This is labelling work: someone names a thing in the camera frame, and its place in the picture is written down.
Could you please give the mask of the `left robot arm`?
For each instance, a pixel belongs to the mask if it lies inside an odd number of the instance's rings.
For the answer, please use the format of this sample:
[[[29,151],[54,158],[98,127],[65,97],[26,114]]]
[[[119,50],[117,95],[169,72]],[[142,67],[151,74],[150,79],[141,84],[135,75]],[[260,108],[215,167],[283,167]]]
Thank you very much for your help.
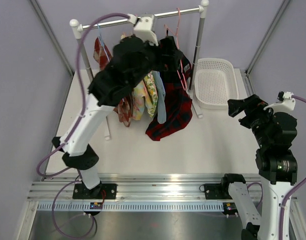
[[[52,143],[63,152],[62,160],[69,168],[80,171],[84,193],[91,199],[101,193],[101,180],[95,169],[98,155],[90,146],[92,136],[120,101],[151,71],[176,71],[183,53],[172,36],[166,36],[157,45],[143,42],[132,35],[113,48],[113,57],[98,72],[84,96],[81,113],[61,136]]]

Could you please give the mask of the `pink wire hanger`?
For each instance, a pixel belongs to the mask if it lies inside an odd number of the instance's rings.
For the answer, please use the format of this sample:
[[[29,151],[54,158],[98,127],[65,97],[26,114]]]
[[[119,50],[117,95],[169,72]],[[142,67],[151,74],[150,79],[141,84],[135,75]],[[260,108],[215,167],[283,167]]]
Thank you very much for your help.
[[[168,32],[170,32],[175,37],[176,47],[177,49],[180,49],[179,41],[178,41],[178,32],[179,32],[181,14],[180,14],[179,8],[177,8],[177,12],[178,12],[178,22],[177,22],[176,32],[173,32],[166,24],[164,24],[164,29],[165,29],[166,35],[168,35]],[[182,63],[182,60],[180,60],[180,68],[179,70],[177,70],[177,75],[179,77],[183,90],[186,91],[187,90],[187,80],[186,80],[185,75],[182,73],[182,70],[183,70],[183,63]]]

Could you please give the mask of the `red black plaid skirt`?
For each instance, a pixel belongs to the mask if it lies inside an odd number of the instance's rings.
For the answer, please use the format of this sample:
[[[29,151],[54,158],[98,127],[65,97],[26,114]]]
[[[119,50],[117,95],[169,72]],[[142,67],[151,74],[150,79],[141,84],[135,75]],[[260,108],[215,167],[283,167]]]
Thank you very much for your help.
[[[192,74],[190,61],[183,56],[179,71],[163,71],[160,77],[166,92],[166,121],[158,123],[157,117],[149,124],[146,134],[153,141],[160,141],[177,131],[184,129],[192,118],[192,99],[184,90],[181,81],[188,80]]]

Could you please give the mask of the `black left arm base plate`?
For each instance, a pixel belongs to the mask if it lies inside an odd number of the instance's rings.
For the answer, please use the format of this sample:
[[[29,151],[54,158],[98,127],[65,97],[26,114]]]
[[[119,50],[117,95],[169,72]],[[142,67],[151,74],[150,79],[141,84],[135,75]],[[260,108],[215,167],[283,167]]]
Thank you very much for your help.
[[[72,198],[75,200],[115,200],[117,193],[117,184],[100,183],[98,186],[88,189],[85,184],[76,183],[74,185]]]

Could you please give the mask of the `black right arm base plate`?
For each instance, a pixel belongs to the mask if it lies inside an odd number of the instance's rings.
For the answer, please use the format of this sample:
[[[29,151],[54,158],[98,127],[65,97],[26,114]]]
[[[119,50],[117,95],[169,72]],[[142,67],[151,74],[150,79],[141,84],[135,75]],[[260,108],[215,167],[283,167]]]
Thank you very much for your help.
[[[199,191],[204,193],[207,200],[231,200],[232,197],[228,194],[228,190],[220,183],[202,184],[199,186]]]

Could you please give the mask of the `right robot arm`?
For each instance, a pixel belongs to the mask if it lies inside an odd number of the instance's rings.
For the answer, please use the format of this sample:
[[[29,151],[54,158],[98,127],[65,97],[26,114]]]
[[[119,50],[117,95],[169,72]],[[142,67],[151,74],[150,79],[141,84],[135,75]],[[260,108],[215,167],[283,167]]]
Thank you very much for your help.
[[[240,125],[251,129],[259,148],[256,165],[262,185],[262,212],[255,207],[241,174],[222,177],[220,194],[232,198],[242,221],[243,240],[287,240],[292,193],[297,182],[298,164],[290,150],[297,136],[297,119],[289,114],[296,100],[291,92],[280,92],[278,102],[268,104],[256,94],[228,100],[228,115],[241,112]]]

